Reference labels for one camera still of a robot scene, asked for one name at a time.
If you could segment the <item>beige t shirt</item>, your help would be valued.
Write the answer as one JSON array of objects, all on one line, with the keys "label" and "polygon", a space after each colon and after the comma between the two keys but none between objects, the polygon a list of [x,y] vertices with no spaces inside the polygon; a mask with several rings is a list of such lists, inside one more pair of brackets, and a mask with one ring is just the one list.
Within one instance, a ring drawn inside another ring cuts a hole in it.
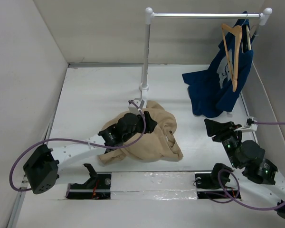
[{"label": "beige t shirt", "polygon": [[174,133],[176,119],[156,101],[149,100],[144,111],[157,122],[152,133],[145,134],[137,143],[127,148],[117,149],[98,156],[103,165],[117,163],[126,157],[137,161],[154,162],[158,160],[180,161],[183,153],[178,146]]}]

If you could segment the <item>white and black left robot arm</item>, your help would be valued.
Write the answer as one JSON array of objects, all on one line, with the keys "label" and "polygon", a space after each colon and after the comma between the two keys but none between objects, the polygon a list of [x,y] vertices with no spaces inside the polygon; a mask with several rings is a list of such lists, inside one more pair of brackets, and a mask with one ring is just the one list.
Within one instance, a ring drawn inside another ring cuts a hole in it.
[{"label": "white and black left robot arm", "polygon": [[67,166],[93,154],[123,149],[139,141],[146,133],[152,133],[157,125],[149,112],[143,115],[126,113],[117,123],[109,125],[86,141],[71,140],[64,147],[48,148],[41,144],[23,165],[32,192],[41,194],[51,189]]}]

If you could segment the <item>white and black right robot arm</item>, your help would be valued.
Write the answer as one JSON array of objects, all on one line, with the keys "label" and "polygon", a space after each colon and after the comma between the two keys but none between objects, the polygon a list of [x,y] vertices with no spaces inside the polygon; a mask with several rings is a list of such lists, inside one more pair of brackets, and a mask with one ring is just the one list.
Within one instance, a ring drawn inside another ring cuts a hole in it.
[{"label": "white and black right robot arm", "polygon": [[220,123],[211,119],[204,120],[206,132],[214,142],[221,143],[231,166],[217,163],[207,177],[207,189],[224,188],[230,181],[233,169],[242,170],[242,175],[249,181],[265,186],[272,191],[279,201],[272,210],[285,219],[285,178],[278,174],[277,166],[265,158],[265,150],[253,140],[242,141],[244,132],[255,132],[260,121],[248,117],[245,126],[234,122]]}]

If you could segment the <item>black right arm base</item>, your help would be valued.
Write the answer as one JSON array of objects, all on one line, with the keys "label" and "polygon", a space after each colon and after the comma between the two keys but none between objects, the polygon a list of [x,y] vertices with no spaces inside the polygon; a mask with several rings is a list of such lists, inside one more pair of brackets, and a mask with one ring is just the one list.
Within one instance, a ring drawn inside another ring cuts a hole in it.
[{"label": "black right arm base", "polygon": [[222,172],[220,175],[221,183],[226,188],[227,192],[232,195],[232,197],[241,199],[240,192],[237,188],[227,186],[227,184],[230,183],[229,176],[230,173],[233,172],[232,168],[222,163],[216,163],[212,171],[195,173],[193,186],[195,186],[197,190],[197,199],[211,200],[212,202],[219,204],[227,204],[232,201],[220,187],[218,179],[220,170],[228,170],[228,172]]}]

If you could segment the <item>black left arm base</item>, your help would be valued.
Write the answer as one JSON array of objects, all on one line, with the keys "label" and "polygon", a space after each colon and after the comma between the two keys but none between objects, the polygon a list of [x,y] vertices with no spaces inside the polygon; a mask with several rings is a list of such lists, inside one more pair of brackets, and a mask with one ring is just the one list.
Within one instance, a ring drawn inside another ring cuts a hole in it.
[{"label": "black left arm base", "polygon": [[89,172],[89,179],[82,184],[68,184],[65,197],[68,200],[110,200],[112,174],[97,173],[89,163],[84,163],[84,166]]}]

